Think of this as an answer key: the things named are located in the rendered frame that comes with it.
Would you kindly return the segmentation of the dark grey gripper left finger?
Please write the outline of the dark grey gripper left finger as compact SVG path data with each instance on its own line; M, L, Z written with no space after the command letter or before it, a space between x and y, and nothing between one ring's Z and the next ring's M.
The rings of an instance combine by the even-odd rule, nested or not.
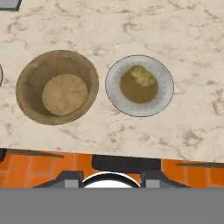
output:
M56 179L37 185L37 188L82 188L83 179L83 171L62 171Z

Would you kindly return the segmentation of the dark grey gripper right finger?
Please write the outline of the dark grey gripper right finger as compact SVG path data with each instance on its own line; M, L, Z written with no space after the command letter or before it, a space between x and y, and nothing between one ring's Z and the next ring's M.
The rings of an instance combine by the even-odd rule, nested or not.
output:
M147 171L140 174L142 188L187 188L187 185L171 180L162 171Z

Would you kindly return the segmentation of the brown wooden bowl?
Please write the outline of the brown wooden bowl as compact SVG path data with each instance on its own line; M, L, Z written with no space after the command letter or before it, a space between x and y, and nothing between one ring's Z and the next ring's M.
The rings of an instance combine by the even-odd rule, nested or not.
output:
M99 89L98 73L83 55L58 50L29 62L17 80L17 103L36 123L61 125L88 112Z

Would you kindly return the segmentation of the yellow-brown potato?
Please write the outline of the yellow-brown potato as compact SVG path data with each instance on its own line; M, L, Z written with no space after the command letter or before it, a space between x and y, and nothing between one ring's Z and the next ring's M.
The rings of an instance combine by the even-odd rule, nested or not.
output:
M154 76L143 66L133 66L129 72L134 81L142 87L153 87L156 84Z

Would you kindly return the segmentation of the white round thing, black rim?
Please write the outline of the white round thing, black rim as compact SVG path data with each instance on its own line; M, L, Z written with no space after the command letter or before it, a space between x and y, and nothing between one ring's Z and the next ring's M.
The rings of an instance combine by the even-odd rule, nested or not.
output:
M140 185L130 176L118 172L98 172L85 178L84 188L139 188Z

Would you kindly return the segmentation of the grey plate with brown centre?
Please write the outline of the grey plate with brown centre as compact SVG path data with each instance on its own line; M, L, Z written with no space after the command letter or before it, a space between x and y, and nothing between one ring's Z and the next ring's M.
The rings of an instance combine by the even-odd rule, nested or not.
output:
M142 66L154 75L158 91L149 102L136 103L129 100L120 88L123 75L133 66ZM157 59L136 54L119 59L109 70L105 80L105 89L110 102L121 112L129 116L154 116L165 109L172 100L174 81L170 71Z

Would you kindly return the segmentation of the dark grey sink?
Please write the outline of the dark grey sink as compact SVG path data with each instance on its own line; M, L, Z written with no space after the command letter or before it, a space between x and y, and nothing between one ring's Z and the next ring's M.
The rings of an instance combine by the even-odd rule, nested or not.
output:
M18 11L22 0L0 0L0 11Z

